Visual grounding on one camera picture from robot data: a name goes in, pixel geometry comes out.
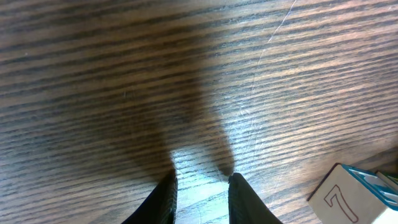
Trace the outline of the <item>dotted pattern wooden block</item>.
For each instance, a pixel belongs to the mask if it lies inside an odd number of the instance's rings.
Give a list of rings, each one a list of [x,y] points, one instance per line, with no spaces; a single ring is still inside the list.
[[[387,183],[390,187],[392,187],[395,190],[398,190],[397,174],[391,172],[377,171],[376,175],[380,179],[382,179],[385,183]]]

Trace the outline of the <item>brown animal wooden block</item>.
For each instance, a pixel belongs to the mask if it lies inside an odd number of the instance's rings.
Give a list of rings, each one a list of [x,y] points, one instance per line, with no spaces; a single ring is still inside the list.
[[[324,224],[397,224],[397,190],[345,164],[335,164],[307,202]]]

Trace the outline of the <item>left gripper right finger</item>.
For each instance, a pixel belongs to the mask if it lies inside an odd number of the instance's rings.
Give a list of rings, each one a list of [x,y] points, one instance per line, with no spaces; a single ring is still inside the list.
[[[282,224],[240,173],[231,175],[228,182],[230,224]]]

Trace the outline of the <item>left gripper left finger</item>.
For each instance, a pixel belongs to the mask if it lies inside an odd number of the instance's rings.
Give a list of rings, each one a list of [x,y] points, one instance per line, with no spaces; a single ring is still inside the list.
[[[169,172],[122,224],[174,224],[177,192],[177,177]]]

